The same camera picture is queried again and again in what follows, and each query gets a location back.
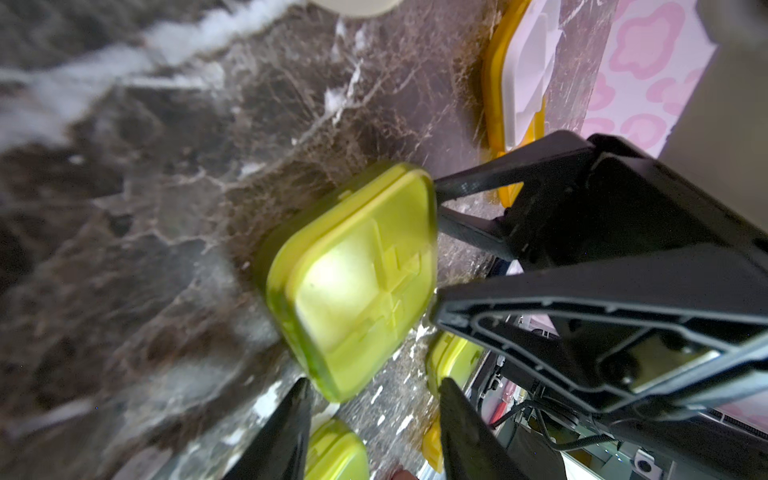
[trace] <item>black cable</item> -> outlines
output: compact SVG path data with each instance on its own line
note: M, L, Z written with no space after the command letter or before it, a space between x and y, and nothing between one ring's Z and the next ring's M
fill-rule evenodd
M498 420L496 420L491 425L489 425L489 427L491 427L491 430L495 429L496 427L498 427L502 423L504 423L507 420L509 420L510 417L512 417L515 413L523 410L527 406L533 406L532 404L535 404L535 402L533 402L533 400L525 400L522 403L519 403L517 405L512 406L512 408L509 409L509 412L506 412Z
M520 422L515 422L515 426L512 427L512 435L509 436L510 442L515 437L515 434L518 432L519 426L520 426Z
M544 420L544 416L541 414L541 411L539 409L536 410L536 419L541 423L541 429L544 430L544 437L547 439L547 443L549 444L549 447L556 452L568 452L570 450L578 450L582 449L584 447L588 447L589 445L595 445L597 443L603 443L603 442L613 442L614 439L611 438L608 435L600 434L600 435L592 435L591 437L584 437L579 440L574 440L573 442L567 442L567 443L555 443L551 440L549 436L549 431L547 430L547 422Z
M536 383L536 387L534 387L533 390L533 396L531 397L531 400L539 400L542 396L544 396L544 384L541 382Z
M478 399L478 414L480 415L480 418L482 418L482 403L483 400L485 400L485 393L483 392L480 395L480 398Z

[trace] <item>pink patterned fabric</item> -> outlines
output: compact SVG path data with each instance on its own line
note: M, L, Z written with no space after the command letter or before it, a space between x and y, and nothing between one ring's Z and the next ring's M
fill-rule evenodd
M629 18L616 35L617 47L608 62L612 71L629 71L646 80L661 72L672 58L685 22L677 3L665 3L650 16Z
M678 83L671 77L662 78L648 88L645 98L654 103L664 104L662 106L664 111L677 117L682 113L690 94L694 92L694 87L699 82L703 71L703 68L695 68L682 83Z
M581 133L658 155L714 50L696 0L620 0Z
M598 80L594 84L592 96L589 98L588 111L597 111L606 108L614 100L616 90L605 83L605 74L598 73Z
M768 392L761 392L749 398L718 408L747 425L768 432Z
M632 115L619 130L630 142L647 150L661 140L667 132L667 122L654 114Z

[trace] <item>marble surface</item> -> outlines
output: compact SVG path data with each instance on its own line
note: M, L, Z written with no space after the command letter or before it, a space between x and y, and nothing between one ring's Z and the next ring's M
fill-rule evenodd
M157 480L220 478L301 375L252 287L264 236L372 162L440 177L488 158L479 72L506 2L405 0L367 20L283 4L252 35L96 90L65 140L3 150L3 478L143 478L131 459L147 449L170 457ZM548 129L579 130L615 4L563 1ZM31 97L25 74L238 5L4 2L3 115ZM454 207L499 214L488 200ZM441 284L488 262L443 236L439 248ZM415 328L338 411L372 478L423 464L433 336ZM336 410L316 397L315 413Z

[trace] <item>screw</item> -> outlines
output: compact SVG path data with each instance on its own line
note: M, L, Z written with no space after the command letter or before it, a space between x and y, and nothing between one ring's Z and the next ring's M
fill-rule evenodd
M637 378L640 365L633 356L621 352L606 359L603 372L609 382L629 386Z
M690 355L696 350L696 346L693 343L683 338L683 336L677 332L662 332L660 337L664 346L673 352L680 352Z

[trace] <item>yellow plastic container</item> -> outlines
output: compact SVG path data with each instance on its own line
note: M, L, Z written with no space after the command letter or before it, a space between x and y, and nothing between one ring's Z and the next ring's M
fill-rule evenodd
M530 144L532 141L536 141L539 138L544 137L544 115L545 100L541 100L541 110L536 112L536 115L534 115L531 126L528 127L528 130L525 132L525 138L518 145L518 148L524 147L525 145ZM507 152L500 151L495 155L495 157L499 158L506 153ZM506 187L500 187L498 189L498 199L502 202L502 206L504 208L511 207L522 189L523 182L507 185Z
M442 443L440 442L440 415L437 415L437 419L429 427L427 433L424 434L422 439L422 455L424 459L432 467L432 470L438 473L442 473L443 459L442 459Z
M306 480L368 480L368 455L360 438L331 419L310 437Z
M475 371L483 349L467 339L442 332L427 359L427 386L434 396L438 395L440 382L449 376L456 385L464 388Z
M529 12L529 7L535 10L535 12ZM507 7L507 12L502 16L502 19L491 38L491 42L488 45L488 50L485 53L485 59L483 61L481 84L483 105L485 107L485 123L488 128L488 145L494 152L496 152L494 158L498 158L508 153L510 150L520 148L532 141L544 137L545 100L542 96L541 108L534 114L522 140L516 141L516 139L507 138L508 129L506 126L509 123L516 122L515 118L505 118L505 95L512 97L517 95L517 92L509 91L510 82L512 82L512 72L514 72L514 76L519 75L518 78L526 78L531 74L531 70L530 68L522 67L520 65L507 66L506 64L510 61L520 61L520 58L513 59L508 56L508 51L513 38L516 38L515 34L518 33L518 27L523 25L521 28L524 30L523 32L519 32L518 35L520 33L523 35L530 35L531 31L529 27L531 22L534 22L531 17L536 17L541 13L545 13L556 17L554 18L554 21L556 22L557 18L559 18L559 15L557 15L559 10L559 0L513 0ZM554 42L555 44L557 44L559 39L559 35L556 31L548 31L546 37L550 42ZM521 47L520 45L516 45L515 48L531 49L531 45L533 45L532 42L537 40L540 41L541 38L523 37L521 38L521 41L525 43L525 46ZM547 45L542 45L542 47L544 50L548 50ZM517 55L522 55L526 59L532 58L531 55L524 54L521 51L512 51L513 54L515 54L515 52ZM548 82L551 77L551 70L544 70L541 73ZM504 207L511 207L522 188L522 183L499 188L498 196L502 205Z
M410 164L376 165L270 234L257 286L330 402L359 393L426 310L437 277L435 193Z

